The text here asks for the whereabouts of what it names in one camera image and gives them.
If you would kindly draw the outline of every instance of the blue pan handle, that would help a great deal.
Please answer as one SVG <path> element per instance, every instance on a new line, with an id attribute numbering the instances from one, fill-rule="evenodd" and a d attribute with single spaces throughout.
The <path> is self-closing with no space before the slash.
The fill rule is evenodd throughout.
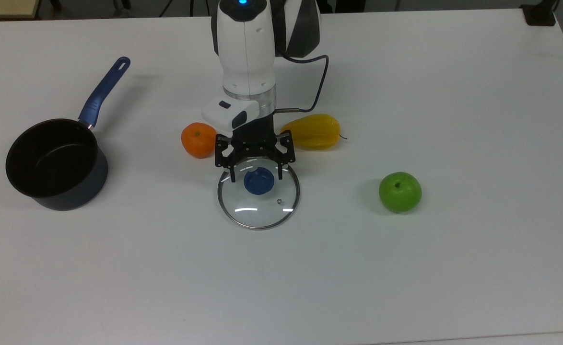
<path id="1" fill-rule="evenodd" d="M 106 76 L 100 81 L 98 86 L 90 94 L 86 104 L 83 106 L 82 113 L 79 114 L 79 121 L 94 127 L 98 120 L 98 113 L 102 101 L 109 95 L 117 81 L 124 75 L 124 72 L 130 66 L 128 57 L 120 57 L 117 59 L 113 67 L 106 73 Z"/>

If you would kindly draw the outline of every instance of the table surface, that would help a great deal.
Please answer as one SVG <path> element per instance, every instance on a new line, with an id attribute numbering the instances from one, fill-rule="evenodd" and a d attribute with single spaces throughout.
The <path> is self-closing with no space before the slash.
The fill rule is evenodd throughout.
<path id="1" fill-rule="evenodd" d="M 297 151 L 302 196 L 250 231 L 180 133 L 222 82 L 207 18 L 0 23 L 0 344 L 351 345 L 563 332 L 563 34 L 521 10 L 323 15 L 317 112 L 349 138 Z M 76 118 L 132 65 L 94 129 L 102 192 L 68 212 L 16 192 L 18 135 Z M 319 63 L 276 61 L 278 107 Z M 276 115 L 276 127 L 301 115 Z M 422 201 L 378 200 L 407 171 Z"/>
<path id="2" fill-rule="evenodd" d="M 563 345 L 563 333 L 420 341 L 417 343 L 404 343 L 404 345 Z"/>
<path id="3" fill-rule="evenodd" d="M 0 18 L 34 18 L 39 0 L 0 0 Z"/>

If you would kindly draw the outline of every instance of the black cable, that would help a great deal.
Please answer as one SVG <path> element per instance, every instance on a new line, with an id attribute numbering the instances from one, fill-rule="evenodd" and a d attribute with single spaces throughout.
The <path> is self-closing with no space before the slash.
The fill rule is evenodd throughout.
<path id="1" fill-rule="evenodd" d="M 314 61 L 326 59 L 326 63 L 324 65 L 324 71 L 322 72 L 322 79 L 320 80 L 318 92 L 316 93 L 316 99 L 314 100 L 314 104 L 312 105 L 312 107 L 310 107 L 309 109 L 300 109 L 300 108 L 275 109 L 276 113 L 280 113 L 280 112 L 310 112 L 310 111 L 312 111 L 316 107 L 316 104 L 318 104 L 319 94 L 322 91 L 322 85 L 324 85 L 324 80 L 326 78 L 326 70 L 328 70 L 328 55 L 320 55 L 318 57 L 314 57 L 313 59 L 307 59 L 307 60 L 297 60 L 297 59 L 293 59 L 292 57 L 289 57 L 288 55 L 286 55 L 285 53 L 282 53 L 280 51 L 278 51 L 278 53 L 281 55 L 281 57 L 283 57 L 287 61 L 290 61 L 290 62 L 293 62 L 293 63 L 312 63 Z"/>
<path id="2" fill-rule="evenodd" d="M 158 16 L 158 18 L 161 18 L 164 15 L 166 10 L 168 9 L 168 6 L 170 6 L 171 2 L 173 2 L 173 0 L 168 0 L 167 6 L 164 7 L 163 12 Z"/>

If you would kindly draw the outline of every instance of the saucepan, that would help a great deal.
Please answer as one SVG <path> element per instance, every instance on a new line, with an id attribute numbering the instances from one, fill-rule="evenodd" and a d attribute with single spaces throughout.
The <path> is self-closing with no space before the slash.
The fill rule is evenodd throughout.
<path id="1" fill-rule="evenodd" d="M 105 184 L 108 163 L 91 129 L 100 106 L 130 66 L 120 57 L 89 96 L 78 120 L 55 118 L 30 127 L 11 146 L 7 177 L 21 194 L 53 210 L 93 199 Z"/>

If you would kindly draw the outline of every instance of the glass lid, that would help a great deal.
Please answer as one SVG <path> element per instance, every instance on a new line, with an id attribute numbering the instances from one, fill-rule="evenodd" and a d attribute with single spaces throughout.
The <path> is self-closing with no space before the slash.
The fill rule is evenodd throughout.
<path id="1" fill-rule="evenodd" d="M 290 166 L 281 169 L 263 157 L 241 161 L 235 166 L 235 183 L 224 171 L 218 183 L 222 210 L 235 223 L 253 230 L 275 227 L 286 221 L 299 203 L 299 180 Z"/>

